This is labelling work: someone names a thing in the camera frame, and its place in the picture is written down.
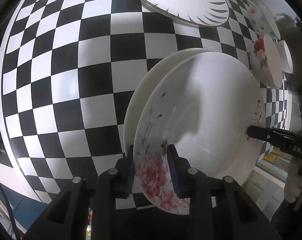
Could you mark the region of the blue kitchen cabinet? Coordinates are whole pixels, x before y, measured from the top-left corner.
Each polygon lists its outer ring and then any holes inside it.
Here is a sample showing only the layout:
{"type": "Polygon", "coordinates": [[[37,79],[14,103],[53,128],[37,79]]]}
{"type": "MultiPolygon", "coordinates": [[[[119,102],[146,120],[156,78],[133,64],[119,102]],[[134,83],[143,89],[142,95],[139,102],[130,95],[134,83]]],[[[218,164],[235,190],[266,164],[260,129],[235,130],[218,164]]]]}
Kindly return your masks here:
{"type": "Polygon", "coordinates": [[[2,185],[2,190],[0,190],[0,222],[12,236],[14,232],[5,201],[8,200],[9,202],[19,233],[25,234],[53,199],[46,192],[39,191],[37,195],[39,200],[34,200],[2,185]]]}

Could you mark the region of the white plate pink floral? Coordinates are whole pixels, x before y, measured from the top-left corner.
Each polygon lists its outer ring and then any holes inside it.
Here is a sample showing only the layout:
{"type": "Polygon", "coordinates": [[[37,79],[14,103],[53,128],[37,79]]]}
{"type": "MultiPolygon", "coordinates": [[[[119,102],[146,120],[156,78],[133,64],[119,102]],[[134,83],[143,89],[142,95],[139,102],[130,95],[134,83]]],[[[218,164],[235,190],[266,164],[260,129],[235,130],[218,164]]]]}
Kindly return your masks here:
{"type": "Polygon", "coordinates": [[[165,212],[189,213],[190,200],[174,192],[169,145],[207,176],[243,184],[263,144],[248,137],[251,125],[265,126],[265,105],[244,64],[218,52],[182,61],[153,90],[139,119],[133,160],[142,193],[165,212]]]}

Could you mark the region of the white bowl rose pattern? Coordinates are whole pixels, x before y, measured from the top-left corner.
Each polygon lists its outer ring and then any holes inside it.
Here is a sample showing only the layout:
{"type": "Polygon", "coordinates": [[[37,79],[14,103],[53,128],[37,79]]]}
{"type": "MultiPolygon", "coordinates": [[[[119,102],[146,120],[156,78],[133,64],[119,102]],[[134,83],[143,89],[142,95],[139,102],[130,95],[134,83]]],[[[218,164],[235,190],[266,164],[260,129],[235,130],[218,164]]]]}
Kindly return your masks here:
{"type": "Polygon", "coordinates": [[[283,68],[278,49],[273,40],[264,35],[254,43],[250,52],[250,63],[254,77],[264,85],[280,89],[283,68]]]}

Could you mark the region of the white bowl blue hearts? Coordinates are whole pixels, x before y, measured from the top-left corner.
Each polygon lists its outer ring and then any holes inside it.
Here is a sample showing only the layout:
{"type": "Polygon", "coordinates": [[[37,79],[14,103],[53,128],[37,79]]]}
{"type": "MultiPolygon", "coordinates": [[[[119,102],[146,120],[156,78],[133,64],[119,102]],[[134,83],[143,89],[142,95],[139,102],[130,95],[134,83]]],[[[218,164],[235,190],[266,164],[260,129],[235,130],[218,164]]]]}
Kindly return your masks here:
{"type": "Polygon", "coordinates": [[[280,40],[280,31],[276,24],[276,16],[262,3],[250,7],[247,18],[258,36],[268,35],[273,40],[280,40]]]}

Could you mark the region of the black white checkered mat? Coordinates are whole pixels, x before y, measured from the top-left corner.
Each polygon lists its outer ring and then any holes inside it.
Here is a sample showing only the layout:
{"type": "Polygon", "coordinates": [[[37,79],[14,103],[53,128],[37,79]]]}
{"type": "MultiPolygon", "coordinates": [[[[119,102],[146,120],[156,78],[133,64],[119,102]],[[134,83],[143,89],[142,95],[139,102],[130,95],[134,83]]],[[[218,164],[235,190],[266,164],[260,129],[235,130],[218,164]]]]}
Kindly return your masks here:
{"type": "Polygon", "coordinates": [[[208,0],[204,27],[140,0],[22,0],[0,50],[6,187],[49,203],[75,176],[94,178],[124,154],[123,123],[143,77],[186,48],[248,64],[257,36],[250,0],[208,0]]]}

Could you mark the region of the brown rice cooker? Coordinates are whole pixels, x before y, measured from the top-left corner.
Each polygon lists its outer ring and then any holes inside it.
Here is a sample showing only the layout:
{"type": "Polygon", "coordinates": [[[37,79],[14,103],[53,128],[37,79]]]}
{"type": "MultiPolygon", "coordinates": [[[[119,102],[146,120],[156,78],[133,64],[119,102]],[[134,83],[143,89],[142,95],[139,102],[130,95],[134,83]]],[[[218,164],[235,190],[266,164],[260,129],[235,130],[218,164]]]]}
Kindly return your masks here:
{"type": "Polygon", "coordinates": [[[287,78],[289,87],[302,94],[302,21],[286,14],[276,14],[276,17],[280,35],[287,43],[292,59],[293,71],[287,78]]]}

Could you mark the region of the plain white plate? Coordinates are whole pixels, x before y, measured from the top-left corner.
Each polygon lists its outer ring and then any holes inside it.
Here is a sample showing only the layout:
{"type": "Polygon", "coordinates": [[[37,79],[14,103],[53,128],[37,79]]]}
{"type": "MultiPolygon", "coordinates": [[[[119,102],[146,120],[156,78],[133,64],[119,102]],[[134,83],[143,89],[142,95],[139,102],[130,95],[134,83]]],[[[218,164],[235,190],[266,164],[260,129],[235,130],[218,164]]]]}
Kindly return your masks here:
{"type": "Polygon", "coordinates": [[[130,146],[134,143],[136,128],[139,123],[141,113],[150,95],[162,78],[180,62],[191,56],[208,51],[208,49],[203,48],[189,48],[180,50],[164,59],[161,59],[144,76],[131,97],[124,119],[123,146],[126,154],[129,152],[130,146]]]}

